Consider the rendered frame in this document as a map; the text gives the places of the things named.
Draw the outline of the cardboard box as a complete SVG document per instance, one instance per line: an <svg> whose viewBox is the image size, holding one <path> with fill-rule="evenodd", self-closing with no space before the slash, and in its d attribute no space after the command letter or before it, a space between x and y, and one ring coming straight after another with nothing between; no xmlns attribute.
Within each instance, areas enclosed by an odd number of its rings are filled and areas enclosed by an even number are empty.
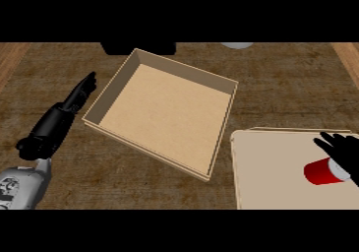
<svg viewBox="0 0 359 252"><path fill-rule="evenodd" d="M206 181L236 85L237 81L134 49L82 122Z"/></svg>

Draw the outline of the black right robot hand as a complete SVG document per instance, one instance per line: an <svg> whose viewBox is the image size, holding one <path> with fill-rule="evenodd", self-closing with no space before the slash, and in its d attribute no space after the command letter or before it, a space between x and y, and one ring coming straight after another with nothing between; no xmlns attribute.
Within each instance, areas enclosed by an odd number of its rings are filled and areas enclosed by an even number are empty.
<svg viewBox="0 0 359 252"><path fill-rule="evenodd" d="M339 134L319 133L314 144L325 151L339 167L350 174L350 179L359 188L359 139Z"/></svg>

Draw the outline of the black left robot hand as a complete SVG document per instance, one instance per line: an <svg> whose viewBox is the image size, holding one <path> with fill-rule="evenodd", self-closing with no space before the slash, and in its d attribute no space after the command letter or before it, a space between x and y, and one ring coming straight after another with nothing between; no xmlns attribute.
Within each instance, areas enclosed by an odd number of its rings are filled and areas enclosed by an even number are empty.
<svg viewBox="0 0 359 252"><path fill-rule="evenodd" d="M16 150L23 160L47 159L65 139L74 117L88 95L96 89L96 73L91 72L74 87L68 97L46 111L26 138L17 141Z"/></svg>

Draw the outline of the beige tray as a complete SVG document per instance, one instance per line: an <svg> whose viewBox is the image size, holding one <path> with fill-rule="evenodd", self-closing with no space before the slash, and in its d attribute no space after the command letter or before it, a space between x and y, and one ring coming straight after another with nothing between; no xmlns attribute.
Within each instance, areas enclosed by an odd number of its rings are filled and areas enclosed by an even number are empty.
<svg viewBox="0 0 359 252"><path fill-rule="evenodd" d="M313 138L319 133L359 135L348 130L254 127L229 137L234 201L239 210L359 210L351 181L313 185L307 163L326 158Z"/></svg>

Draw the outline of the red can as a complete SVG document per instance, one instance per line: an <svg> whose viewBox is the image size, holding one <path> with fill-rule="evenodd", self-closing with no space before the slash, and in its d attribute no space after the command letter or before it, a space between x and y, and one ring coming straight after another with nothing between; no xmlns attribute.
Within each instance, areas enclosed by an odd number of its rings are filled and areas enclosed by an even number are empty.
<svg viewBox="0 0 359 252"><path fill-rule="evenodd" d="M344 182L350 174L336 164L330 157L326 157L304 166L304 177L313 185Z"/></svg>

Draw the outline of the pale grey round object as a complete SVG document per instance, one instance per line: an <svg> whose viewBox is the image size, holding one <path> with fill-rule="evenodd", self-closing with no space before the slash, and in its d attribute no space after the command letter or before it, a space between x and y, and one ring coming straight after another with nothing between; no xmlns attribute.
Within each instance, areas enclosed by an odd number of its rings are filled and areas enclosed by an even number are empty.
<svg viewBox="0 0 359 252"><path fill-rule="evenodd" d="M221 42L221 45L230 49L243 49L252 45L252 42Z"/></svg>

